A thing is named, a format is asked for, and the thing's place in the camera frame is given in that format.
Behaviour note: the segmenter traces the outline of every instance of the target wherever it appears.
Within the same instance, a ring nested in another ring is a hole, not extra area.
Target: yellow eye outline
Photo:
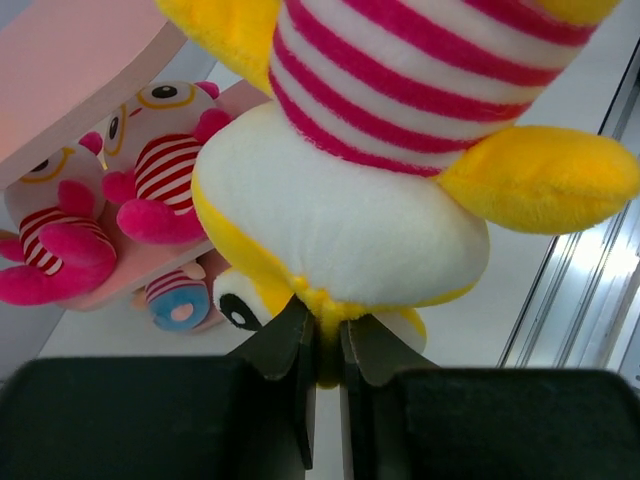
[[[164,110],[164,109],[167,109],[167,108],[178,108],[178,107],[184,107],[185,105],[189,105],[191,102],[193,102],[193,99],[196,97],[196,87],[195,87],[195,85],[189,84],[189,96],[186,98],[186,100],[183,100],[182,102],[178,102],[178,103],[171,103],[169,105],[154,105],[153,103],[149,103],[142,96],[142,90],[139,91],[136,94],[136,97],[138,98],[138,101],[142,105],[144,105],[147,108],[151,108],[152,110]]]
[[[122,144],[124,143],[124,136],[126,133],[125,130],[127,126],[127,107],[124,103],[120,105],[120,114],[122,115],[122,125],[120,125],[120,130],[122,131],[122,135],[120,135],[120,138],[118,139],[116,148],[114,148],[113,150],[109,150],[105,145],[105,147],[102,149],[104,154],[109,157],[115,157],[120,152],[120,149],[122,148]]]
[[[22,177],[20,179],[20,181],[22,183],[43,183],[43,182],[48,182],[52,178],[56,177],[62,171],[62,169],[64,168],[64,165],[67,163],[67,159],[71,155],[73,155],[74,153],[76,153],[76,151],[73,148],[64,147],[62,149],[62,160],[60,160],[60,164],[57,166],[57,168],[52,173],[50,173],[46,177],[41,177],[41,178],[24,178],[24,177]]]

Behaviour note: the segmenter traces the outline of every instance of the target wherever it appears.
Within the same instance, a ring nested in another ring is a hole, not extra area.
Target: pink plush toy
[[[0,272],[0,300],[41,305],[98,287],[116,252],[97,223],[105,200],[96,132],[62,148],[7,188],[5,201],[18,237],[0,238],[0,255],[24,265]]]
[[[133,240],[177,245],[205,238],[191,201],[201,146],[230,117],[209,82],[154,83],[111,116],[105,140],[107,199],[122,204],[118,225]]]

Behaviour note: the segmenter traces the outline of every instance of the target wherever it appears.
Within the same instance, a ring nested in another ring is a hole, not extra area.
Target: black pupil
[[[114,117],[109,124],[109,138],[113,140],[116,138],[116,133],[118,133],[118,125],[120,124],[120,120],[118,117]]]
[[[151,91],[151,95],[155,98],[171,98],[178,94],[178,89],[171,85],[163,85],[162,87],[156,87]]]
[[[44,170],[45,168],[47,168],[47,165],[49,165],[49,160],[45,160],[44,162],[42,162],[40,165],[38,165],[36,168],[34,168],[31,171],[32,172],[40,172],[40,171]]]

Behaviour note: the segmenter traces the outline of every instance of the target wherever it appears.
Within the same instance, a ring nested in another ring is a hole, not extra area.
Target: striped shirt
[[[151,303],[156,298],[167,292],[182,287],[204,287],[202,280],[194,280],[189,278],[181,269],[174,270],[156,278],[145,287],[147,303]]]
[[[515,123],[595,28],[520,0],[284,0],[269,77],[317,147],[431,176]]]
[[[191,173],[200,143],[187,134],[158,137],[142,150],[135,165],[136,196],[162,202],[178,215],[193,208]]]
[[[67,215],[58,207],[52,207],[32,213],[20,222],[20,244],[24,252],[25,264],[39,268],[46,275],[54,275],[64,266],[62,259],[50,253],[39,238],[40,231],[45,225],[57,223],[68,223],[84,227],[113,248],[109,238],[94,219],[73,217]]]

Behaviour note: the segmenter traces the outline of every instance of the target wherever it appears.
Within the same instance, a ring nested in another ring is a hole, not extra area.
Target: white plush head
[[[96,132],[85,135],[80,143],[61,148],[44,162],[11,184],[5,192],[9,216],[16,226],[27,215],[58,205],[58,186],[63,180],[75,180],[95,196],[94,217],[104,209],[101,181],[104,169],[97,157],[102,139]]]
[[[202,114],[216,106],[213,83],[160,82],[140,90],[118,107],[105,133],[104,157],[109,170],[126,171],[154,138],[192,133]]]

